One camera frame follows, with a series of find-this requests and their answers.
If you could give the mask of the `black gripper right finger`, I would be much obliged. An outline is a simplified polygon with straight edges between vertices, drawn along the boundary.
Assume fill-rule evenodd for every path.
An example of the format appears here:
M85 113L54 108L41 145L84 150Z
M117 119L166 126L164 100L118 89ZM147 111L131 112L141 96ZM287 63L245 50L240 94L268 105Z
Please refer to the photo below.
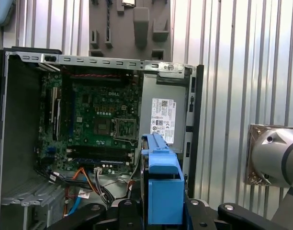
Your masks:
M204 200L188 199L184 203L186 230L284 230L262 216L234 203L212 209Z

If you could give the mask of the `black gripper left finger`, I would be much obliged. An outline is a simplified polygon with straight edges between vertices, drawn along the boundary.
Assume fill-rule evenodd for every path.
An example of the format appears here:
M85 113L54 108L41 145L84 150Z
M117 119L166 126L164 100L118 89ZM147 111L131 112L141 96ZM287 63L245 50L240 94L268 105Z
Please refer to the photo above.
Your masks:
M91 203L48 227L49 230L143 230L139 204L119 199L109 209Z

